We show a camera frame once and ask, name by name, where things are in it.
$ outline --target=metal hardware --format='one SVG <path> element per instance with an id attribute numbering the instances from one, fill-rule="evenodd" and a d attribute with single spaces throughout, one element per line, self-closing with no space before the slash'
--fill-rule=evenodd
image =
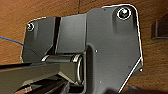
<path id="1" fill-rule="evenodd" d="M 118 11 L 117 16 L 122 20 L 126 20 L 131 16 L 131 11 L 128 8 L 121 8 Z"/>
<path id="2" fill-rule="evenodd" d="M 33 31 L 34 30 L 34 24 L 33 23 L 28 23 L 26 26 L 27 31 Z"/>

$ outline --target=round bolt head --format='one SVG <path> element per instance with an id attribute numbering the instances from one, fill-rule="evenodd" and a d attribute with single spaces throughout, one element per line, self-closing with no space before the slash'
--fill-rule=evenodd
<path id="1" fill-rule="evenodd" d="M 130 15 L 131 11 L 128 8 L 121 8 L 117 13 L 117 16 L 122 20 L 128 19 Z"/>
<path id="2" fill-rule="evenodd" d="M 26 26 L 27 31 L 33 31 L 34 30 L 34 24 L 33 23 L 28 23 Z"/>

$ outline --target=cable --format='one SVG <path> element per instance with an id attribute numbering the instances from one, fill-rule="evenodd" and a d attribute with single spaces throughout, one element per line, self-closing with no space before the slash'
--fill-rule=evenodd
<path id="1" fill-rule="evenodd" d="M 31 50 L 31 51 L 40 59 L 40 57 L 38 56 L 38 54 L 37 54 L 33 49 L 31 49 L 30 47 L 24 45 L 23 43 L 20 43 L 20 42 L 18 42 L 18 41 L 16 41 L 16 40 L 9 39 L 9 38 L 2 37 L 2 36 L 0 36 L 0 38 L 1 38 L 1 39 L 4 39 L 4 40 L 7 40 L 7 41 L 11 41 L 11 42 L 17 43 L 17 44 L 23 46 L 24 48 L 27 48 L 27 49 Z"/>

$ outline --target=wooden floor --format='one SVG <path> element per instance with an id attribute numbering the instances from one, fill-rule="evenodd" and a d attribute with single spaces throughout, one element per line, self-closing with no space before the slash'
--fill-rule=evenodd
<path id="1" fill-rule="evenodd" d="M 26 23 L 46 16 L 86 13 L 106 5 L 132 4 L 139 13 L 144 66 L 129 84 L 168 91 L 168 40 L 152 40 L 152 23 L 168 13 L 167 0 L 0 0 L 0 36 L 23 43 Z M 22 47 L 0 39 L 0 65 L 20 63 Z"/>

